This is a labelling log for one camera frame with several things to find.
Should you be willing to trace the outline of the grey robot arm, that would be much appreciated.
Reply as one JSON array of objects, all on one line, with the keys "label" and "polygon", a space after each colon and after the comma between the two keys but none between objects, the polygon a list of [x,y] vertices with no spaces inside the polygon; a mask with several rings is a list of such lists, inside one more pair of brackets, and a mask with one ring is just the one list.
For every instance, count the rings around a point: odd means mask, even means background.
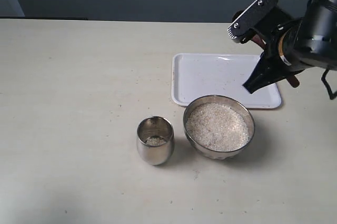
[{"label": "grey robot arm", "polygon": [[293,18],[277,5],[278,0],[255,0],[233,18],[231,38],[252,41],[263,52],[243,87],[249,92],[287,80],[300,84],[296,75],[305,69],[323,68],[321,77],[329,98],[336,98],[326,75],[336,70],[336,0],[308,0],[303,17]]}]

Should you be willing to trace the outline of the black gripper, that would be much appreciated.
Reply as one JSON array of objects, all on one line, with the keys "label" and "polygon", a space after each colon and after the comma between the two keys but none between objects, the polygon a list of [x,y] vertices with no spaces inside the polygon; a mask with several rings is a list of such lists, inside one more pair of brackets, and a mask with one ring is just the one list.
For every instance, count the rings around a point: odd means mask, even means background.
[{"label": "black gripper", "polygon": [[254,34],[264,43],[264,52],[249,78],[243,83],[243,87],[250,94],[288,76],[286,64],[290,64],[293,59],[285,53],[289,51],[288,47],[293,44],[294,39],[286,36],[298,29],[301,20],[274,6],[253,25]]}]

